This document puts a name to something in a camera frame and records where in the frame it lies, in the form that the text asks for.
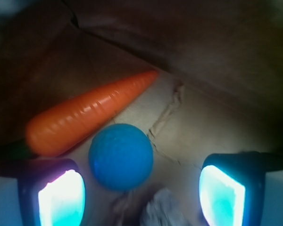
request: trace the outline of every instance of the carrot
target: carrot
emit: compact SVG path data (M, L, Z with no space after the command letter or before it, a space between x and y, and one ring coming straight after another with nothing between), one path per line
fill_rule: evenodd
M57 156L85 139L123 110L157 78L133 75L67 100L31 119L26 142L36 154Z

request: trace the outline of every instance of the toy carrot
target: toy carrot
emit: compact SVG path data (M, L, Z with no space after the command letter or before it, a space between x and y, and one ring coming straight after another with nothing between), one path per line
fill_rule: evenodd
M26 126L33 152L57 156L85 139L137 98L158 76L149 71L104 85L34 117Z

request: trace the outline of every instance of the foam ball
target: foam ball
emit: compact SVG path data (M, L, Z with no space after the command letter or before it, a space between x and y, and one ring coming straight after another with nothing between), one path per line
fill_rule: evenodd
M116 191L131 190L142 184L152 171L151 142L135 126L108 126L92 140L89 165L103 186Z

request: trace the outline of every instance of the crumpled paper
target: crumpled paper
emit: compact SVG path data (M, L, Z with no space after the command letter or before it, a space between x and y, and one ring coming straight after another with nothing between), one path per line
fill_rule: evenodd
M167 188L158 191L141 215L141 226L190 226L179 208L179 201Z

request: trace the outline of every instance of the orange carrot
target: orange carrot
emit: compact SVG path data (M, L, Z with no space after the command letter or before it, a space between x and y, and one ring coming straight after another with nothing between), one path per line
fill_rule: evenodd
M149 71L96 88L34 117L26 126L33 152L57 156L85 139L137 98L158 76Z

